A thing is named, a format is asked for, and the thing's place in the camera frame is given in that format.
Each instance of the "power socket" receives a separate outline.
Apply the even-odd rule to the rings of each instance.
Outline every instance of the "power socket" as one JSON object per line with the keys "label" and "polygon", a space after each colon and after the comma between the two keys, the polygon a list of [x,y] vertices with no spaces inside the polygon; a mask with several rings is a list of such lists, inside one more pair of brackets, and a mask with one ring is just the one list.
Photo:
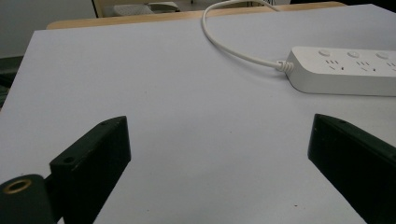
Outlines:
{"label": "power socket", "polygon": [[396,51],[294,47],[287,62],[298,91],[396,96]]}

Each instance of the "power cord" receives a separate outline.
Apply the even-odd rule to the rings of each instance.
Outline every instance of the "power cord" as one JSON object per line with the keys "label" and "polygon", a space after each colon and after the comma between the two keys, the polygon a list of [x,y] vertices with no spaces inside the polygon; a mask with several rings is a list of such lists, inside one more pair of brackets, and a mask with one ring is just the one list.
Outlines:
{"label": "power cord", "polygon": [[244,53],[238,52],[238,51],[236,51],[234,49],[230,49],[229,47],[221,44],[207,30],[207,27],[206,27],[206,14],[210,10],[212,10],[214,8],[218,8],[218,7],[225,7],[225,6],[228,6],[228,5],[232,5],[232,4],[236,4],[236,3],[244,3],[244,2],[256,2],[256,3],[262,4],[262,5],[265,5],[265,6],[269,7],[269,8],[271,8],[273,11],[280,11],[276,7],[274,7],[271,4],[269,4],[269,3],[265,2],[265,1],[262,1],[262,0],[230,0],[230,1],[225,1],[225,2],[220,2],[220,3],[213,4],[212,6],[208,7],[204,11],[204,14],[202,15],[202,19],[201,19],[202,29],[203,29],[206,37],[210,40],[210,42],[212,42],[218,48],[220,48],[220,49],[222,49],[222,50],[224,50],[224,51],[226,51],[226,52],[228,52],[228,53],[230,53],[230,54],[232,54],[232,55],[234,55],[234,56],[236,56],[238,58],[244,59],[244,60],[246,60],[248,62],[251,62],[251,63],[257,63],[257,64],[264,65],[264,66],[267,66],[267,67],[273,67],[273,68],[275,68],[276,70],[278,70],[280,72],[285,72],[285,73],[290,72],[293,69],[293,63],[288,63],[288,62],[285,62],[285,61],[279,61],[279,62],[274,63],[274,62],[270,62],[270,61],[266,61],[266,60],[262,60],[262,59],[259,59],[259,58],[248,56],[248,55],[246,55]]}

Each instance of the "white table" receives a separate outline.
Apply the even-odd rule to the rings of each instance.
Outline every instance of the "white table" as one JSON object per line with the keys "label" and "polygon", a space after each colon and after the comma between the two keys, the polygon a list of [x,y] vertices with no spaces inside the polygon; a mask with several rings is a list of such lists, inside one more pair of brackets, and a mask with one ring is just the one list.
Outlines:
{"label": "white table", "polygon": [[[213,34],[284,60],[293,46],[396,50],[374,6],[226,16]],[[316,113],[396,146],[396,98],[305,94],[235,59],[198,20],[36,32],[0,113],[0,181],[126,115],[132,162],[95,223],[364,223],[307,158]]]}

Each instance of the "screw hole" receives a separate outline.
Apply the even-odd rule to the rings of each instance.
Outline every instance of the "screw hole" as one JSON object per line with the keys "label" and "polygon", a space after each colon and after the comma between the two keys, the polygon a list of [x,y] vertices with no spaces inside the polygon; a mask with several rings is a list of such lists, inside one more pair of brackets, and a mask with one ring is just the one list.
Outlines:
{"label": "screw hole", "polygon": [[29,188],[29,186],[32,184],[32,180],[30,179],[20,179],[17,180],[9,185],[7,185],[4,189],[3,192],[5,194],[14,194],[23,191],[24,189]]}
{"label": "screw hole", "polygon": [[66,159],[64,159],[64,163],[70,163],[72,161],[74,161],[73,157],[67,157]]}

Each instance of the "floor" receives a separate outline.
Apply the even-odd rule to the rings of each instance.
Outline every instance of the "floor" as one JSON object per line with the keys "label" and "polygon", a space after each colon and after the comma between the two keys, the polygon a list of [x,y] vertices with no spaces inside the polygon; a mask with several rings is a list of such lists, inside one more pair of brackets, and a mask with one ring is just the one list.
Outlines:
{"label": "floor", "polygon": [[[272,3],[273,5],[286,5],[290,3],[290,0],[266,0],[266,1]],[[191,3],[191,0],[174,1],[174,3],[178,6],[180,11],[205,10],[207,7],[218,2],[219,0],[194,0],[193,3]],[[112,7],[104,8],[104,12],[106,17],[116,16],[114,11],[112,11]]]}

